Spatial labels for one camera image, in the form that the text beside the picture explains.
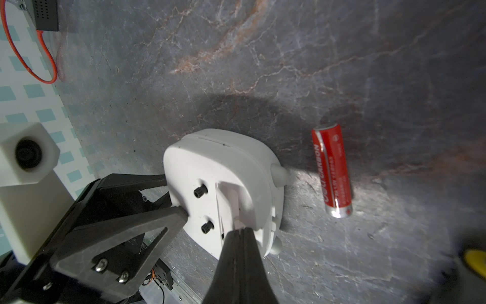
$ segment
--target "black metal bracket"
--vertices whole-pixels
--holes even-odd
[[[154,266],[156,278],[162,282],[169,290],[172,290],[174,280],[172,279],[170,268],[160,259],[157,260]]]
[[[140,193],[165,185],[165,175],[111,174],[90,183],[0,302],[69,296],[116,303],[132,296],[188,219],[168,194],[151,203]],[[162,232],[141,250],[144,234],[156,229]]]

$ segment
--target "black wire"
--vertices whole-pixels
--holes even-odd
[[[143,282],[142,282],[142,286],[147,286],[147,285],[149,285],[149,284],[150,284],[150,281],[151,281],[151,280],[150,280],[150,278],[151,278],[151,277],[152,277],[152,273],[150,272],[150,274],[149,274],[147,277],[145,277],[145,280],[143,280]]]
[[[160,287],[160,290],[162,290],[162,294],[164,295],[164,300],[162,301],[162,304],[164,304],[165,302],[165,292],[164,292],[164,289],[162,288],[162,286],[160,286],[160,284],[157,282],[157,278],[154,280],[155,284],[157,284],[159,287]]]

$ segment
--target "white plastic object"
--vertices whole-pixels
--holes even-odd
[[[38,166],[24,170],[15,158],[22,139],[41,148]],[[52,170],[59,148],[41,123],[0,124],[0,224],[19,263],[27,265],[73,203]]]
[[[270,249],[271,254],[279,254],[282,251],[282,241],[280,238],[277,236],[275,237],[274,243],[272,245],[272,248]]]
[[[40,164],[24,170],[15,158],[15,149],[21,139],[36,142],[42,150]],[[40,182],[56,165],[59,148],[41,123],[0,124],[0,187],[35,184]]]
[[[269,147],[242,134],[205,129],[167,148],[164,171],[172,203],[189,214],[184,230],[212,256],[219,259],[225,236],[243,227],[255,231],[262,257],[271,252],[288,174]],[[197,198],[194,190],[202,185],[208,191]],[[204,234],[209,221],[214,228]]]

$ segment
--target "gray marble surface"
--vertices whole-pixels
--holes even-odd
[[[280,303],[417,303],[486,231],[486,6],[463,0],[58,0],[56,82],[96,176],[160,174],[215,127],[291,172]],[[343,128],[354,215],[326,215],[310,130]],[[203,296],[216,260],[163,259]]]

